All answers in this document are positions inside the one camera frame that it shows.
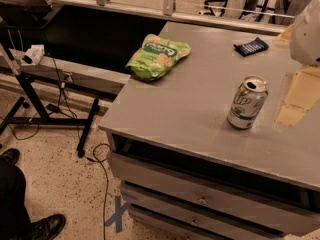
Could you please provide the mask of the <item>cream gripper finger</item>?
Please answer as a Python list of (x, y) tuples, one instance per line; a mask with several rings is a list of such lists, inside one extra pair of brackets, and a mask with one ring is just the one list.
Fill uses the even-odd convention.
[(320, 100), (320, 68), (302, 66), (293, 74), (276, 121), (294, 126)]
[(277, 41), (289, 40), (291, 37), (293, 28), (294, 28), (293, 24), (289, 25), (281, 34), (279, 34), (276, 37), (276, 40)]

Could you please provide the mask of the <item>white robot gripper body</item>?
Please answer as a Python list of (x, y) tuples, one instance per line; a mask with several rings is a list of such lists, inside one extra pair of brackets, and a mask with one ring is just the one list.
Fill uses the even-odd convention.
[(295, 18), (290, 55), (303, 65), (320, 66), (320, 0), (311, 0)]

